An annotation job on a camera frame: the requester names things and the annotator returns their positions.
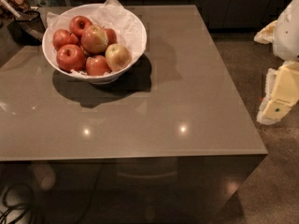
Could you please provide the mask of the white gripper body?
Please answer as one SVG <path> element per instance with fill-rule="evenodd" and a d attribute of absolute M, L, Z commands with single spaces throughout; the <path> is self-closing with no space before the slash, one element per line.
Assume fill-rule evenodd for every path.
<path fill-rule="evenodd" d="M 254 36 L 254 41 L 271 44 L 275 56 L 299 61 L 299 0 L 292 0 L 275 21 Z"/>

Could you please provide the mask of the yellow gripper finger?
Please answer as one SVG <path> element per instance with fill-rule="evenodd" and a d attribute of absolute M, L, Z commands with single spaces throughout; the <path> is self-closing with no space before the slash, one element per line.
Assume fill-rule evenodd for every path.
<path fill-rule="evenodd" d="M 299 101 L 299 62 L 286 61 L 278 70 L 270 68 L 265 80 L 265 97 L 257 121 L 264 125 L 280 122 Z"/>

